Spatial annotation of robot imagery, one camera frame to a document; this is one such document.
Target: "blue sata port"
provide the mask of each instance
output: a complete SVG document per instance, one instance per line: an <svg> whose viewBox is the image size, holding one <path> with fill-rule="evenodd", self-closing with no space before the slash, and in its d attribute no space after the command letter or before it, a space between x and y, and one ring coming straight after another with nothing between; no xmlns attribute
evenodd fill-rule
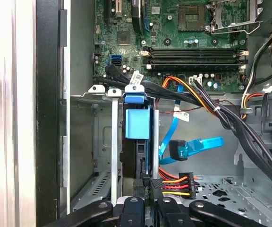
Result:
<svg viewBox="0 0 272 227"><path fill-rule="evenodd" d="M112 54L111 61L122 61L122 55Z"/></svg>
<svg viewBox="0 0 272 227"><path fill-rule="evenodd" d="M122 55L111 55L111 63L116 66L121 66L122 64Z"/></svg>

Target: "white label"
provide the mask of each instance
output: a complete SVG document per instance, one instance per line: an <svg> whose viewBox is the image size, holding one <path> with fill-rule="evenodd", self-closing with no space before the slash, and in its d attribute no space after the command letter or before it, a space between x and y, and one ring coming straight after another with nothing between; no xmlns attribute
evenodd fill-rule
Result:
<svg viewBox="0 0 272 227"><path fill-rule="evenodd" d="M140 84L142 79L143 79L143 75L139 73L139 71L135 71L132 75L132 78L130 80L130 84Z"/></svg>
<svg viewBox="0 0 272 227"><path fill-rule="evenodd" d="M189 122L189 114L187 112L174 112L174 117L177 117L178 119L185 122Z"/></svg>
<svg viewBox="0 0 272 227"><path fill-rule="evenodd" d="M152 7L152 14L160 14L160 7Z"/></svg>

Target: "green circuit board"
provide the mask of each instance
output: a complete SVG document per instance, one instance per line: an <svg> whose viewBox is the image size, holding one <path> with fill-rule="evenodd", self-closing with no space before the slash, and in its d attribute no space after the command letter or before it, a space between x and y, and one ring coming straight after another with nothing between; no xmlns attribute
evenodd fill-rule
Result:
<svg viewBox="0 0 272 227"><path fill-rule="evenodd" d="M143 16L144 28L142 33L136 33L131 22L131 0L122 0L122 13L110 14L109 22L105 20L105 1L95 1L95 44L100 46L100 63L94 65L96 74L105 74L105 66L109 65L111 55L122 55L122 66L127 66L131 70L126 73L131 77L134 70L140 71L145 79L157 84L162 84L167 75L185 75L188 77L199 74L214 74L216 77L202 77L202 85L209 92L238 93L242 91L242 82L239 71L156 71L147 70L143 65L141 54L145 41L147 46L154 48L235 48L246 49L246 34L232 33L223 35L211 35L204 30L204 26L209 24L211 19L210 12L204 7L208 0L144 0ZM110 0L110 9L115 8ZM247 0L235 2L225 2L222 6L222 24L227 26L231 22L242 22L247 17ZM181 28L181 18L179 11L184 5L199 5L201 11L198 14L186 15L187 20L197 21L197 17L204 17L205 24L194 24L195 27L201 26L199 30L185 31ZM148 28L148 24L154 24L153 29ZM170 45L165 44L165 40L170 39ZM197 43L190 44L190 40L197 40ZM208 86L209 82L217 83L218 87ZM172 83L170 89L176 90L177 85Z"/></svg>

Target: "motherboard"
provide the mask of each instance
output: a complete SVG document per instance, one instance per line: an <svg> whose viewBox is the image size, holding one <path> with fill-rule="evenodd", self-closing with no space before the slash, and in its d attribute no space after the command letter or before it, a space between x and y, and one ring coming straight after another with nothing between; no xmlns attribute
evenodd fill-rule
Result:
<svg viewBox="0 0 272 227"><path fill-rule="evenodd" d="M171 75L197 80L208 92L243 92L246 33L212 34L217 1L96 0L94 73L114 64L161 85ZM246 21L247 0L221 4L223 26ZM177 84L169 89L177 90Z"/></svg>

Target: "white wire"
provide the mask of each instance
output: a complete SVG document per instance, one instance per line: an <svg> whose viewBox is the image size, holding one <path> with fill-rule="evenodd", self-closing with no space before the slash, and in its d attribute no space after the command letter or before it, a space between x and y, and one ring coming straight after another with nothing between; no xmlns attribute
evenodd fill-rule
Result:
<svg viewBox="0 0 272 227"><path fill-rule="evenodd" d="M241 108L244 108L243 106L243 103L244 103L244 99L245 97L247 96L247 93L248 93L248 90L249 90L249 87L250 85L254 82L254 68L255 68L255 65L256 65L256 60L257 60L257 57L260 55L260 53L262 52L262 50L264 49L264 47L267 45L267 43L272 39L272 34L270 35L270 37L266 40L266 42L261 46L261 48L257 51L257 53L255 54L254 56L254 61L253 61L253 65L251 67L251 70L250 70L250 77L249 77L249 82L248 82L248 85L246 87L246 89L244 90L244 93L243 93L243 96L242 96L242 101L241 101Z"/></svg>

